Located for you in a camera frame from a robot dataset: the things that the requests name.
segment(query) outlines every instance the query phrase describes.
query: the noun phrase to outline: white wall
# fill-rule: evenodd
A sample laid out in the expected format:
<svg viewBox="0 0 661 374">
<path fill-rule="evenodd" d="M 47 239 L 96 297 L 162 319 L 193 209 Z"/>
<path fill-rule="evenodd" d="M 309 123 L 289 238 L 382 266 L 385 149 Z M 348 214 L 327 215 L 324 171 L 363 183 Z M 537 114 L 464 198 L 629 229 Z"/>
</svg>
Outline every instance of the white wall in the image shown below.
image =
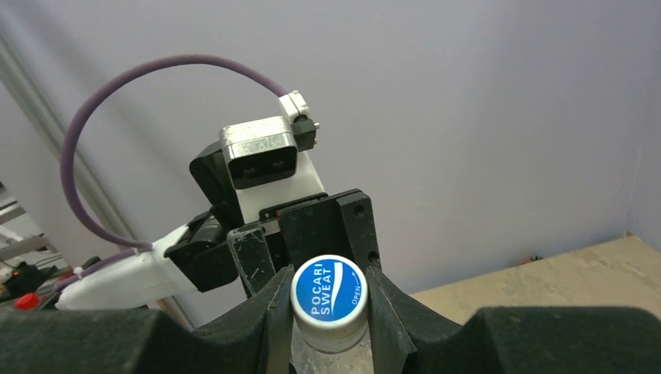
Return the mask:
<svg viewBox="0 0 661 374">
<path fill-rule="evenodd" d="M 113 75 L 183 52 L 301 90 L 325 186 L 372 196 L 384 268 L 413 291 L 622 233 L 659 14 L 656 0 L 21 0 L 0 3 L 0 26 L 66 119 Z M 159 72 L 94 116 L 83 150 L 155 239 L 207 208 L 196 153 L 276 110 L 228 72 Z M 241 294 L 185 302 L 203 322 Z"/>
<path fill-rule="evenodd" d="M 661 64 L 654 82 L 629 224 L 634 234 L 661 249 Z"/>
</svg>

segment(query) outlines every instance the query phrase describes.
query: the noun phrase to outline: wooden table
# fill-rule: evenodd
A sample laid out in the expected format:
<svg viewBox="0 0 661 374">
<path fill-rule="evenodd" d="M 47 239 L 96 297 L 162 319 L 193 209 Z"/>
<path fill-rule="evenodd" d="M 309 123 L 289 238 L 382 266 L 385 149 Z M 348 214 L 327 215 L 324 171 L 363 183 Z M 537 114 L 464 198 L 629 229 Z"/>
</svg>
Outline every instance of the wooden table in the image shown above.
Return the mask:
<svg viewBox="0 0 661 374">
<path fill-rule="evenodd" d="M 627 237 L 412 297 L 461 324 L 494 305 L 624 305 L 661 319 L 661 252 Z"/>
</svg>

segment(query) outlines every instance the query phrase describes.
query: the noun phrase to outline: blue bottle cap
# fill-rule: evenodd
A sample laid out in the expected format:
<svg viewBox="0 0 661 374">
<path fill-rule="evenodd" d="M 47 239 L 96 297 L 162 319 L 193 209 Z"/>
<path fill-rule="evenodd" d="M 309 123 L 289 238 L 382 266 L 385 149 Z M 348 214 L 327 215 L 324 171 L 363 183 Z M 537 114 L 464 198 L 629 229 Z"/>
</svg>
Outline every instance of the blue bottle cap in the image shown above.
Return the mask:
<svg viewBox="0 0 661 374">
<path fill-rule="evenodd" d="M 367 327 L 367 282 L 349 259 L 318 256 L 292 281 L 292 307 L 301 335 L 314 348 L 337 352 L 358 343 Z"/>
</svg>

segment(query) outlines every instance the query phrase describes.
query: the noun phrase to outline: cable connector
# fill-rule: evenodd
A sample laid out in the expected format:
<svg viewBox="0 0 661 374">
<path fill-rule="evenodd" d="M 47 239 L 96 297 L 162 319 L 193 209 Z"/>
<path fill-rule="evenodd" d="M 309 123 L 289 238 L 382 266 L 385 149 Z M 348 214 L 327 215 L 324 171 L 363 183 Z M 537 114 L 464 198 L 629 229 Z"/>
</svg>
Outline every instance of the cable connector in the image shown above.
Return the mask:
<svg viewBox="0 0 661 374">
<path fill-rule="evenodd" d="M 289 122 L 289 125 L 301 116 L 309 117 L 308 103 L 306 103 L 300 92 L 292 91 L 281 96 L 278 100 L 280 101 L 282 115 Z"/>
</svg>

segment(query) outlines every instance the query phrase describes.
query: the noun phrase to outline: plastic bottle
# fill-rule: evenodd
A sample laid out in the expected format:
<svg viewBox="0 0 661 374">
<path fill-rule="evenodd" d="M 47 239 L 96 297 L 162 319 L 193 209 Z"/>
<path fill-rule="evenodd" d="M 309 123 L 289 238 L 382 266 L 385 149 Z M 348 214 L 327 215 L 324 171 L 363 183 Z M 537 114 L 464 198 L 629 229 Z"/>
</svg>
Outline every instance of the plastic bottle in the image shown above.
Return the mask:
<svg viewBox="0 0 661 374">
<path fill-rule="evenodd" d="M 350 260 L 318 256 L 292 281 L 292 363 L 298 374 L 373 374 L 367 282 Z"/>
</svg>

